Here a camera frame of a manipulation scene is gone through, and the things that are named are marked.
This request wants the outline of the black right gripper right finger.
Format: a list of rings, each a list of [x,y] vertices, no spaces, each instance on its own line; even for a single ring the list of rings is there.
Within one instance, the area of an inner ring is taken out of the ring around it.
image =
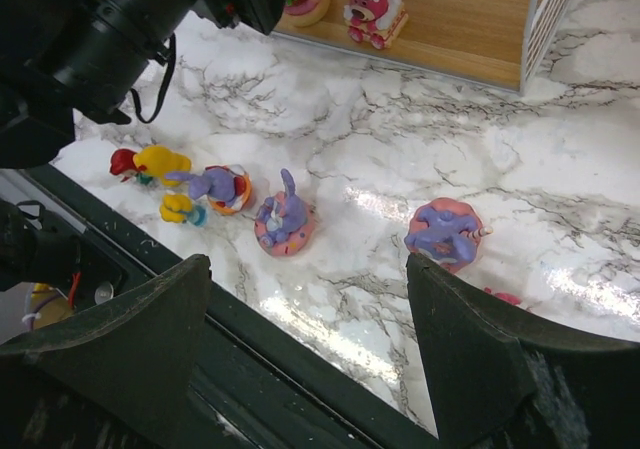
[[[441,447],[638,447],[638,343],[536,316],[422,255],[406,269]]]

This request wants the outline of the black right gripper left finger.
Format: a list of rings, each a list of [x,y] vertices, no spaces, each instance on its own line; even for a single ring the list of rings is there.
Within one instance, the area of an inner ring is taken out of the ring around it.
[[[173,447],[210,295],[195,255],[2,344],[2,447]]]

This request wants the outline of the pink bear cake car toy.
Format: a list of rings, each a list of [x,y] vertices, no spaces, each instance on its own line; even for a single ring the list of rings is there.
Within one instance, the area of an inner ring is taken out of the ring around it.
[[[403,0],[348,0],[343,18],[352,41],[384,50],[399,36],[409,15]]]

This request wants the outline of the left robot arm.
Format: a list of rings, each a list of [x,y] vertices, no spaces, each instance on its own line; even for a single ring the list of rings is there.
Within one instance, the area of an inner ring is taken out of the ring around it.
[[[1,0],[1,165],[44,165],[75,138],[75,112],[126,125],[120,107],[150,62],[172,75],[175,31],[195,13],[271,33],[286,0]]]

